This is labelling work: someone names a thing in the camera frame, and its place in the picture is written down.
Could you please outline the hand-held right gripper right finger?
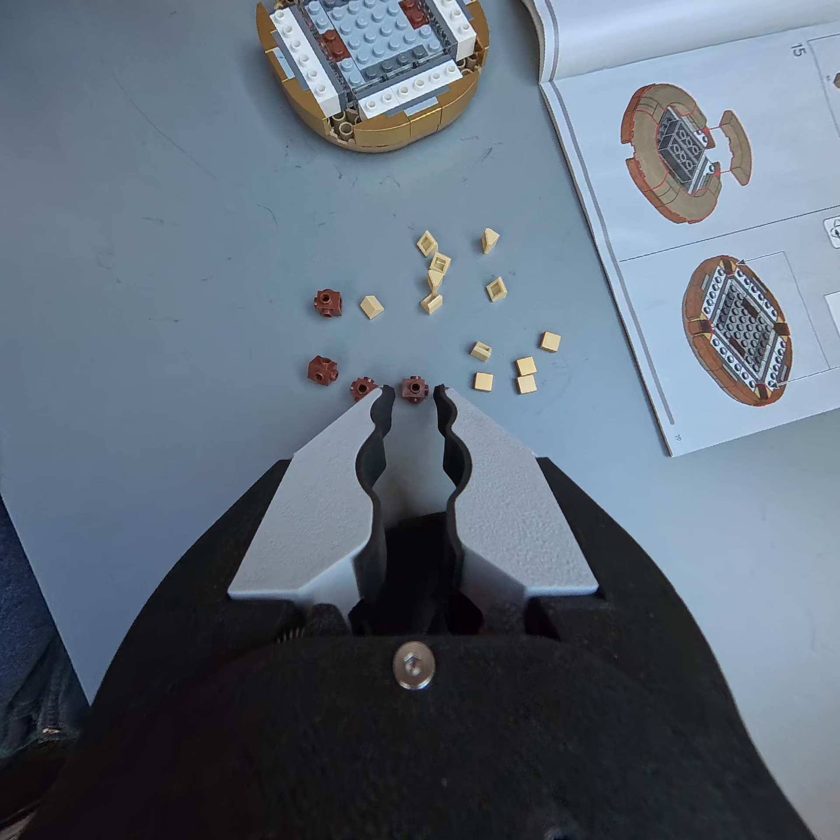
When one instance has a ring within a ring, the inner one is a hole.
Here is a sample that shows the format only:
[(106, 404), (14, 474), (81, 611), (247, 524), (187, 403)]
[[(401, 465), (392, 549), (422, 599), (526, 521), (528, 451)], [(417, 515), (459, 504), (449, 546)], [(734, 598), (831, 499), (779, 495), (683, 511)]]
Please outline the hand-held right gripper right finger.
[(455, 585), (481, 611), (598, 588), (530, 448), (453, 388), (434, 389), (444, 471), (455, 484), (447, 529)]

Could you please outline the round gold lego base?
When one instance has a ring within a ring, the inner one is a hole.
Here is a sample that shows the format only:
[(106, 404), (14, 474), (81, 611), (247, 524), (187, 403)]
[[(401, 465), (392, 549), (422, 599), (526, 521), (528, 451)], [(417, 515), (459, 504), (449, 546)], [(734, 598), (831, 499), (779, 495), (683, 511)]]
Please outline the round gold lego base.
[(366, 154), (399, 150), (457, 120), (490, 43), (479, 2), (260, 3), (256, 26), (301, 120)]

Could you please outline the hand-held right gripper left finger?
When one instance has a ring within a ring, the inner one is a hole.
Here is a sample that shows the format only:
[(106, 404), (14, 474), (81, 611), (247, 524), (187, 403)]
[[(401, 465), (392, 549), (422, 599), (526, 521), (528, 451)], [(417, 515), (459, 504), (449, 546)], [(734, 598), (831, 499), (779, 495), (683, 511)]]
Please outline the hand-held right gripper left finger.
[(382, 507), (394, 390), (374, 388), (300, 448), (269, 504), (227, 593), (238, 600), (333, 604), (348, 616), (374, 603), (385, 581)]

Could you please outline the scatter of tan lego pieces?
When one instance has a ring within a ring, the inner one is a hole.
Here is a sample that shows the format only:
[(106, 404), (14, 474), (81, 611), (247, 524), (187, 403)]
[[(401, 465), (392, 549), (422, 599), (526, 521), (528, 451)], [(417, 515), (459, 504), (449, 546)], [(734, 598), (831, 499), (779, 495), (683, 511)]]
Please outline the scatter of tan lego pieces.
[[(488, 254), (497, 244), (499, 234), (492, 228), (486, 227), (481, 234), (480, 244), (483, 254)], [(451, 258), (439, 250), (438, 241), (433, 234), (425, 230), (416, 242), (416, 247), (428, 259), (427, 285), (429, 293), (420, 300), (420, 308), (427, 315), (434, 314), (443, 306), (444, 297), (440, 293), (445, 276), (451, 265)], [(375, 296), (366, 296), (360, 302), (360, 309), (368, 319), (374, 319), (381, 315), (384, 307)], [(560, 348), (562, 337), (559, 333), (545, 331), (539, 342), (539, 349), (543, 352), (557, 353)], [(486, 363), (491, 357), (491, 347), (483, 342), (476, 342), (470, 351), (470, 355), (481, 363)], [(535, 375), (538, 371), (533, 357), (523, 357), (515, 360), (517, 376), (515, 379), (516, 388), (520, 395), (535, 393), (538, 390)]]

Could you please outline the person's blue jeans leg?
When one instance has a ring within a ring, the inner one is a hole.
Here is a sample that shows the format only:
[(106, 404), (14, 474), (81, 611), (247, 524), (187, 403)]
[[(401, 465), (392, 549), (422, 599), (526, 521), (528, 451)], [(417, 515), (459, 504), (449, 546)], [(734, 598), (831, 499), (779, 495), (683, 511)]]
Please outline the person's blue jeans leg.
[(88, 702), (1, 506), (1, 825), (16, 837), (55, 782)]

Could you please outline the lego instruction booklet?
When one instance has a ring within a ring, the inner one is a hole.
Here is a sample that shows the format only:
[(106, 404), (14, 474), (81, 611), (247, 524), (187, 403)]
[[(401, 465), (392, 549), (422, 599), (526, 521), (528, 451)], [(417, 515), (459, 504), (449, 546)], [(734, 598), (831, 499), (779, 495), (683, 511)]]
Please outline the lego instruction booklet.
[(838, 2), (526, 2), (672, 455), (838, 408)]

